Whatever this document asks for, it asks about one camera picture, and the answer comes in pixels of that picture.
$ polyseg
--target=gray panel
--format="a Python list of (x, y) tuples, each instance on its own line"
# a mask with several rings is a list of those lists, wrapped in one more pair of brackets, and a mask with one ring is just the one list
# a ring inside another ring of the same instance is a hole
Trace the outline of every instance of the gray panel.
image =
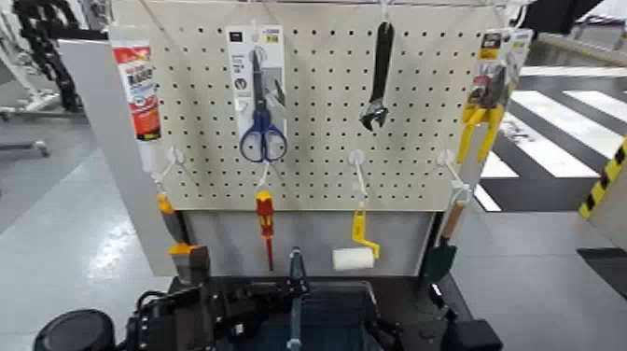
[(627, 250), (626, 196), (627, 172), (623, 169), (607, 189), (603, 201), (596, 206), (590, 217), (590, 222), (595, 228), (606, 234), (615, 245), (625, 250)]
[[(381, 245), (381, 257), (373, 269), (338, 273), (333, 271), (331, 250), (358, 247), (351, 240), (352, 213), (276, 213), (274, 274), (287, 274), (289, 250), (300, 246), (310, 275), (414, 275), (431, 217), (430, 213), (367, 213), (366, 239)], [(254, 213), (189, 211), (188, 218), (197, 240), (209, 246), (212, 274), (268, 275), (265, 241)]]
[(107, 42), (61, 40), (63, 61), (77, 84), (93, 133), (157, 275), (174, 275), (173, 243), (157, 207), (157, 189), (142, 171), (131, 115)]

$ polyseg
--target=white pegboard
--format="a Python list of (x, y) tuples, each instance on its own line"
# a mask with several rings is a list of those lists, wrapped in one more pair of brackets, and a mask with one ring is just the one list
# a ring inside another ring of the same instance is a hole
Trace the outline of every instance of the white pegboard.
[(118, 18), (151, 27), (151, 46), (166, 145), (182, 149), (187, 168), (165, 187), (177, 209), (252, 210), (262, 164), (238, 149), (223, 28), (281, 24), (286, 40), (289, 151), (268, 176), (278, 210), (354, 210), (351, 150), (363, 165), (369, 209), (439, 211), (451, 177), (435, 159), (456, 151), (461, 110), (481, 34), (496, 27), (492, 7), (391, 6), (395, 25), (383, 128), (358, 121), (372, 84), (378, 6), (233, 2), (116, 3)]

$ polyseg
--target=yellow tool handle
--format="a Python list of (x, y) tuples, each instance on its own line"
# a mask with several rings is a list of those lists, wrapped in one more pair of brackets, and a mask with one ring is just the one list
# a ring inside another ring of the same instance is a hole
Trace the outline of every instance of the yellow tool handle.
[(158, 194), (157, 202), (159, 204), (159, 210), (161, 211), (161, 217), (170, 235), (172, 235), (178, 244), (189, 245), (188, 232), (187, 229), (184, 228), (183, 220), (180, 217), (182, 215), (174, 211), (168, 196), (164, 193)]
[(489, 111), (490, 120), (488, 125), (488, 134), (483, 138), (483, 142), (481, 142), (481, 146), (479, 148), (479, 153), (477, 154), (477, 161), (484, 163), (485, 159), (488, 157), (488, 152), (492, 148), (492, 144), (495, 142), (496, 135), (498, 134), (498, 125), (501, 123), (501, 119), (503, 119), (503, 106), (498, 106)]
[(462, 133), (462, 141), (459, 144), (459, 151), (457, 152), (457, 163), (464, 163), (466, 159), (466, 155), (468, 154), (468, 148), (470, 147), (470, 141), (472, 140), (472, 133), (475, 131), (475, 127), (477, 127), (477, 123), (481, 121), (483, 115), (487, 110), (485, 108), (479, 108), (472, 114), (472, 117), (466, 123), (466, 127), (464, 127), (464, 133)]
[(447, 219), (446, 224), (444, 225), (441, 237), (443, 237), (444, 239), (451, 239), (455, 227), (457, 226), (457, 221), (459, 221), (459, 218), (464, 211), (464, 207), (466, 207), (466, 203), (464, 202), (456, 201), (453, 203), (451, 214), (449, 215), (449, 219)]
[(355, 216), (353, 217), (353, 241), (372, 248), (374, 258), (379, 258), (379, 244), (366, 240), (366, 209), (363, 206), (359, 206), (355, 210)]

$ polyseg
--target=scissors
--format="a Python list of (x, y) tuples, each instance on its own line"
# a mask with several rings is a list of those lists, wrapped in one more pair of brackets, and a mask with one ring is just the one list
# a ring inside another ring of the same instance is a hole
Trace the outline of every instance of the scissors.
[(259, 68), (257, 53), (253, 51), (253, 89), (255, 110), (253, 126), (250, 127), (240, 141), (242, 156), (250, 162), (261, 163), (280, 160), (287, 153), (287, 139), (272, 124), (272, 115), (266, 105), (263, 89), (263, 76)]

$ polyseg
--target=crosswalk stripe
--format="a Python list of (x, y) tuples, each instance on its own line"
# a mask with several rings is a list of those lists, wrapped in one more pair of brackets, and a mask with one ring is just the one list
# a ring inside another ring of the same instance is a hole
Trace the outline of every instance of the crosswalk stripe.
[(495, 202), (495, 200), (490, 195), (488, 195), (485, 189), (479, 184), (477, 184), (477, 187), (475, 188), (475, 198), (477, 199), (477, 201), (479, 201), (481, 206), (483, 206), (483, 208), (486, 211), (488, 212), (500, 212), (501, 211), (501, 207)]
[(624, 67), (527, 66), (527, 67), (522, 68), (521, 76), (627, 77), (627, 68), (624, 68)]
[(524, 153), (555, 177), (598, 177), (585, 163), (507, 112), (501, 131)]
[(600, 91), (564, 91), (564, 93), (616, 119), (627, 122), (627, 104), (621, 100), (605, 95)]
[(611, 159), (622, 137), (537, 91), (515, 91), (511, 98), (581, 143)]
[(508, 164), (501, 160), (495, 153), (490, 151), (488, 159), (485, 161), (481, 178), (517, 178), (518, 174), (509, 168)]

